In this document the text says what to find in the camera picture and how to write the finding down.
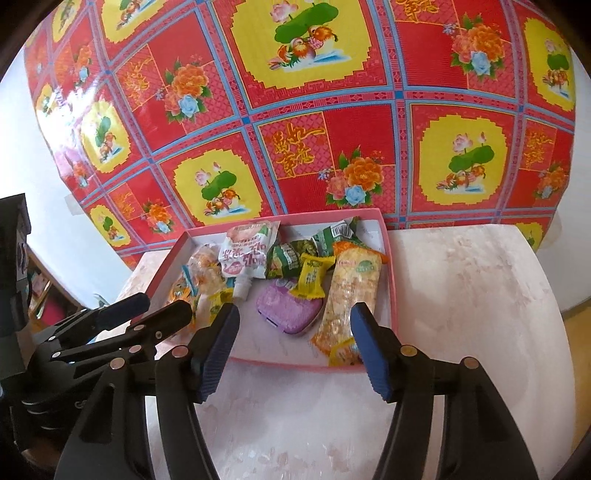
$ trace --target floral tablecloth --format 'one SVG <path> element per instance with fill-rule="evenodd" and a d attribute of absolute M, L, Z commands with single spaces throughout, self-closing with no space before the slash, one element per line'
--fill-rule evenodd
<path fill-rule="evenodd" d="M 130 267 L 194 226 L 367 206 L 536 249 L 569 179 L 570 50 L 528 0 L 65 0 L 25 63 Z"/>

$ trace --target metal rivet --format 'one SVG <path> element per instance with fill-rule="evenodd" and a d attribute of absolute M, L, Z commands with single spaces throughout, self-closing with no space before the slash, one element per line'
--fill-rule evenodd
<path fill-rule="evenodd" d="M 480 363 L 474 357 L 467 356 L 464 359 L 464 365 L 466 365 L 466 368 L 469 368 L 470 370 L 476 370 L 480 366 Z"/>
<path fill-rule="evenodd" d="M 188 353 L 189 349 L 184 345 L 179 345 L 173 348 L 173 357 L 175 358 L 182 358 L 184 356 L 187 356 Z"/>
<path fill-rule="evenodd" d="M 113 370 L 118 370 L 125 365 L 125 359 L 118 356 L 117 358 L 114 358 L 113 360 L 111 360 L 109 365 L 111 366 L 111 368 Z"/>
<path fill-rule="evenodd" d="M 417 349 L 412 345 L 403 345 L 400 347 L 400 353 L 404 356 L 415 356 L 417 354 Z"/>

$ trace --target green snack package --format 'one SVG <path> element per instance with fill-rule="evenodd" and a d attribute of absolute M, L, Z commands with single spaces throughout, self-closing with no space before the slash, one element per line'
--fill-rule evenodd
<path fill-rule="evenodd" d="M 318 255 L 312 240 L 295 240 L 274 246 L 271 250 L 267 278 L 298 277 L 302 268 L 301 256 L 304 253 L 313 257 Z"/>
<path fill-rule="evenodd" d="M 339 223 L 328 226 L 312 237 L 316 244 L 319 257 L 331 257 L 334 254 L 333 245 L 336 242 L 348 241 L 360 247 L 367 246 L 355 235 L 359 217 L 341 220 Z"/>

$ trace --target wooden floor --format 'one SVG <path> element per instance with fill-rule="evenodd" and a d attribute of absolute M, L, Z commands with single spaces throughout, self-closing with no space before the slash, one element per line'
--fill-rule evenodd
<path fill-rule="evenodd" d="M 565 316 L 564 327 L 573 357 L 576 422 L 573 449 L 591 425 L 591 305 Z"/>

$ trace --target yellow candy wrapper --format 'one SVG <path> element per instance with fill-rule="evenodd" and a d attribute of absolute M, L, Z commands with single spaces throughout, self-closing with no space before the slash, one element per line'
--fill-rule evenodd
<path fill-rule="evenodd" d="M 330 350 L 329 367 L 342 367 L 362 363 L 359 348 L 353 337 L 338 343 Z"/>
<path fill-rule="evenodd" d="M 224 288 L 224 290 L 217 292 L 210 297 L 211 305 L 209 307 L 209 325 L 216 319 L 224 303 L 231 303 L 234 296 L 233 288 Z"/>
<path fill-rule="evenodd" d="M 300 278 L 290 293 L 306 300 L 325 298 L 322 281 L 326 271 L 335 264 L 335 260 L 335 257 L 314 257 L 310 254 L 302 254 Z"/>

